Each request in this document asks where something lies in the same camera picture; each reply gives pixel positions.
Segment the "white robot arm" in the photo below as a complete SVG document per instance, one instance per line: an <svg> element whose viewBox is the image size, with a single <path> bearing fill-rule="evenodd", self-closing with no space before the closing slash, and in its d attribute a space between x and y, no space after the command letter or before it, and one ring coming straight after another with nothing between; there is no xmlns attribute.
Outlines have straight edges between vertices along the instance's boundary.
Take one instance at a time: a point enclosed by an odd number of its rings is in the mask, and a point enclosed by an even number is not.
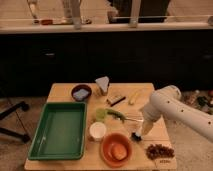
<svg viewBox="0 0 213 171"><path fill-rule="evenodd" d="M155 90L141 108L143 122L141 134L147 135L162 114L179 120L209 141L213 142L213 116L185 105L180 101L181 92L173 85Z"/></svg>

